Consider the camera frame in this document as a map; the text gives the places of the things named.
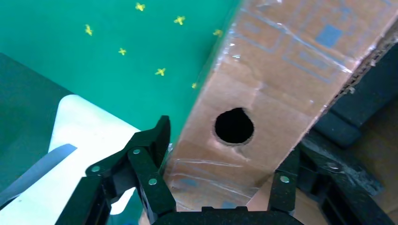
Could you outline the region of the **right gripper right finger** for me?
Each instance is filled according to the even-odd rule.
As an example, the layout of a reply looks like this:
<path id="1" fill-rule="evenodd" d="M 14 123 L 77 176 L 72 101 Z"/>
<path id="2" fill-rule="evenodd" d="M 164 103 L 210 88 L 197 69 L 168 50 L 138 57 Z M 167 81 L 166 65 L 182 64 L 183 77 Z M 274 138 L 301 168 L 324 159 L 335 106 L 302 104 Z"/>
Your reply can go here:
<path id="1" fill-rule="evenodd" d="M 341 164 L 304 146 L 275 170 L 268 210 L 293 216 L 297 189 L 318 203 L 329 225 L 387 224 L 387 214 Z"/>

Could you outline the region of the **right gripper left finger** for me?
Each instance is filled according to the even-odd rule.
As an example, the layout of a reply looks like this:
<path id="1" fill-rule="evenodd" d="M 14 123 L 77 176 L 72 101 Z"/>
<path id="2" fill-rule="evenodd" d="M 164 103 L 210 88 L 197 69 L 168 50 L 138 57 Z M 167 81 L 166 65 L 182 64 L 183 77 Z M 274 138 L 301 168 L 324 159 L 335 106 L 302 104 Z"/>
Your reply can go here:
<path id="1" fill-rule="evenodd" d="M 135 188 L 150 224 L 169 225 L 176 202 L 161 165 L 170 130 L 169 117 L 161 116 L 154 128 L 136 132 L 122 150 L 90 165 L 56 224 L 105 225 L 111 205 Z"/>

